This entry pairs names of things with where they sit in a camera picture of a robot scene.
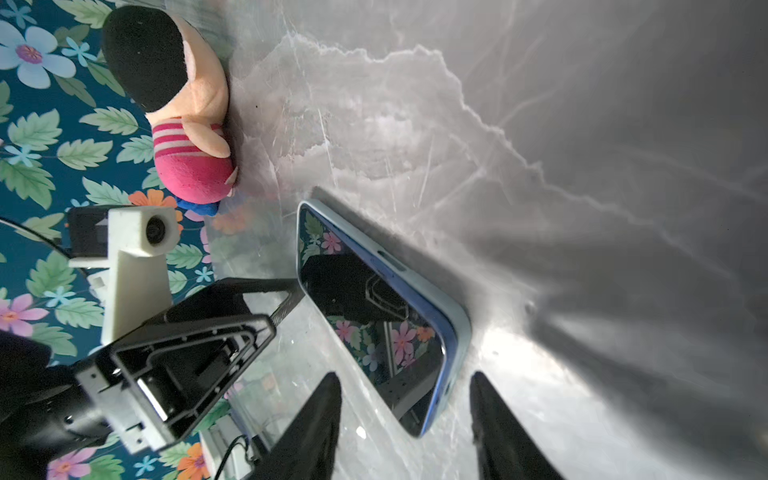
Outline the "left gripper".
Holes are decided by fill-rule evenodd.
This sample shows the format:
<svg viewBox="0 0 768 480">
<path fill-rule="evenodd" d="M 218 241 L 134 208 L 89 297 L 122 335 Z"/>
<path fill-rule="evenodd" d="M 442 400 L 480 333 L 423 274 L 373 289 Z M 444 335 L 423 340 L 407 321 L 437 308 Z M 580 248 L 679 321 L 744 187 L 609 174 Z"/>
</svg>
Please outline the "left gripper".
<svg viewBox="0 0 768 480">
<path fill-rule="evenodd" d="M 246 314 L 152 319 L 75 367 L 51 348 L 1 333 L 1 477 L 44 479 L 48 464 L 114 432 L 136 454 L 190 435 L 276 336 Z"/>
</svg>

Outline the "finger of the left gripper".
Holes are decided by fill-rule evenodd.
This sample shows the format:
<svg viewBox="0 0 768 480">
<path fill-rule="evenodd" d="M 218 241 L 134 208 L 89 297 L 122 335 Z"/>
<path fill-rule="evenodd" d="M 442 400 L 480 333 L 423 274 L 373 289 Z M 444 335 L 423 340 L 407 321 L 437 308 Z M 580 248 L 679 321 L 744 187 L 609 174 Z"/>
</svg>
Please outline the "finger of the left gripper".
<svg viewBox="0 0 768 480">
<path fill-rule="evenodd" d="M 304 297 L 295 278 L 217 280 L 149 320 L 150 325 L 224 326 L 263 317 L 279 325 Z"/>
</svg>

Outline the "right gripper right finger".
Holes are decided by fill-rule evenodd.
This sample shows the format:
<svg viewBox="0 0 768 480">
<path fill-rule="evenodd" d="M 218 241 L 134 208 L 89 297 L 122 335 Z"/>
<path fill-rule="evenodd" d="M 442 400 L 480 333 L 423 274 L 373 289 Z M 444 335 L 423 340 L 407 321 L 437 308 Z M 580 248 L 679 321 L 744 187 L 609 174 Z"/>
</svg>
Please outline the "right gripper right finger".
<svg viewBox="0 0 768 480">
<path fill-rule="evenodd" d="M 481 371 L 469 399 L 480 479 L 563 479 Z"/>
</svg>

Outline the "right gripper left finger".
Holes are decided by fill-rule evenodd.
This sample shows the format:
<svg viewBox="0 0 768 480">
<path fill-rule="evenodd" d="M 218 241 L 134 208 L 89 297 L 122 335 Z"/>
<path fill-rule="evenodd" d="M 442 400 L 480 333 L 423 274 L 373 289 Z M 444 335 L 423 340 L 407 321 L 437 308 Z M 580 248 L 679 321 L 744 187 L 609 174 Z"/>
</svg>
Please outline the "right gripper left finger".
<svg viewBox="0 0 768 480">
<path fill-rule="evenodd" d="M 338 376 L 327 373 L 249 479 L 331 479 L 342 409 Z"/>
</svg>

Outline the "light blue phone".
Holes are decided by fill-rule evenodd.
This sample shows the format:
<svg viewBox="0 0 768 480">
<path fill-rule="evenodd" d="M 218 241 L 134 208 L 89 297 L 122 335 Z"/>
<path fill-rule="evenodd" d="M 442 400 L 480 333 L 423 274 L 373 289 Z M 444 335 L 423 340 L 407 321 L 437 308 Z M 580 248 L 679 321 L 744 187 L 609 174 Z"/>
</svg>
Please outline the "light blue phone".
<svg viewBox="0 0 768 480">
<path fill-rule="evenodd" d="M 439 383 L 439 403 L 437 413 L 432 422 L 433 424 L 445 407 L 451 388 L 455 383 L 458 371 L 468 350 L 472 333 L 467 313 L 448 294 L 415 270 L 409 268 L 373 238 L 332 210 L 330 206 L 316 199 L 301 202 L 297 209 L 297 227 L 299 208 L 302 205 L 310 206 L 322 218 L 328 220 L 332 227 L 342 233 L 348 244 L 357 245 L 363 251 L 369 253 L 376 267 L 385 268 L 394 275 L 395 279 L 391 283 L 393 288 L 395 290 L 403 289 L 412 292 L 414 297 L 413 303 L 417 310 L 438 333 L 443 344 L 446 360 Z"/>
</svg>

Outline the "black phone front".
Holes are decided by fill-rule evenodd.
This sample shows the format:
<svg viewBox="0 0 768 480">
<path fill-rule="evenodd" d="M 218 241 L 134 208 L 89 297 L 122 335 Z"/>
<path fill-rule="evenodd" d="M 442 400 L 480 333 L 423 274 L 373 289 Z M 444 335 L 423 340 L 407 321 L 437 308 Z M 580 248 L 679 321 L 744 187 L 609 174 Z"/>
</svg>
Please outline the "black phone front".
<svg viewBox="0 0 768 480">
<path fill-rule="evenodd" d="M 308 205 L 299 208 L 298 277 L 306 295 L 341 340 L 401 427 L 423 436 L 439 403 L 446 360 L 434 327 L 412 292 Z"/>
</svg>

